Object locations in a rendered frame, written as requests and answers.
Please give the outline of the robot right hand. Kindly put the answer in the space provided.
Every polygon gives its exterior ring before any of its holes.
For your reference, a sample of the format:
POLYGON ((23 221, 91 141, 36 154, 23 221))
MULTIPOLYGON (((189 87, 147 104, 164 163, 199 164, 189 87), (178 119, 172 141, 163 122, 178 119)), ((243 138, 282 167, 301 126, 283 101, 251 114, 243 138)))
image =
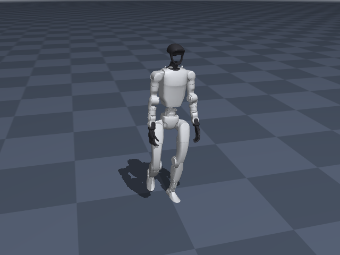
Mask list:
POLYGON ((155 136, 155 132, 154 132, 154 130, 156 129, 155 122, 152 122, 152 123, 151 123, 151 127, 148 127, 148 129, 149 129, 149 133, 148 133, 149 143, 152 144, 152 145, 154 145, 154 146, 158 146, 158 144, 156 144, 156 142, 155 142, 155 139, 156 139, 157 141, 159 141, 159 140, 157 139, 157 137, 155 136))

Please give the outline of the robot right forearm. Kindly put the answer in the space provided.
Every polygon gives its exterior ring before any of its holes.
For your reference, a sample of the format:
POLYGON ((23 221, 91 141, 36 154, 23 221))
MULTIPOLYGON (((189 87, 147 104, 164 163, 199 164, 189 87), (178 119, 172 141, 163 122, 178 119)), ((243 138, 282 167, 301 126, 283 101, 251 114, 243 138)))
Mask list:
MULTIPOLYGON (((149 102, 148 102, 148 127, 151 127, 151 123, 155 122, 156 120, 156 109, 157 107, 154 105, 151 105, 152 103, 152 97, 149 97, 149 102)), ((156 125, 156 122, 155 122, 156 125)))

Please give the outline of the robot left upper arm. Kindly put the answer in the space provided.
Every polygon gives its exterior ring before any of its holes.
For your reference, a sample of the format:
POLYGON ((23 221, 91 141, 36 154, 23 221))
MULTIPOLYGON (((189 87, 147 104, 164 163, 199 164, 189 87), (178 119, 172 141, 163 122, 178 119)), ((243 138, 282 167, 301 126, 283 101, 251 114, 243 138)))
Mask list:
POLYGON ((198 100, 197 95, 194 93, 195 89, 195 78, 196 74, 193 71, 187 70, 188 72, 188 80, 186 85, 187 90, 187 101, 193 103, 198 100))

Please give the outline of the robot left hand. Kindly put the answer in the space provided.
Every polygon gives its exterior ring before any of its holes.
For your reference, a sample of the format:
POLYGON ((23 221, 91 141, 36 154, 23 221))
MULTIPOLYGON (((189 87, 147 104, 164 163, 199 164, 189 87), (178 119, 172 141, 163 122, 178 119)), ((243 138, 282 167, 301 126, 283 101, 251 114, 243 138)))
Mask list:
POLYGON ((199 129, 199 121, 197 118, 194 119, 193 126, 195 127, 195 139, 193 139, 194 142, 198 142, 200 140, 200 129, 199 129))

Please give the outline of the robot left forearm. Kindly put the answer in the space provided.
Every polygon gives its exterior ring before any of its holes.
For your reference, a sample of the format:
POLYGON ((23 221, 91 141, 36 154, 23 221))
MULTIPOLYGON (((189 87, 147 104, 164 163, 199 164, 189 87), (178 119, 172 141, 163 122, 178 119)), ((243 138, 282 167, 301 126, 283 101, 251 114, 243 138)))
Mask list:
MULTIPOLYGON (((198 100, 197 100, 198 101, 198 100)), ((189 108, 190 108, 190 116, 191 116, 191 122, 194 124, 194 119, 198 119, 198 111, 197 111, 197 101, 190 103, 189 108)), ((198 119, 199 121, 199 119, 198 119)))

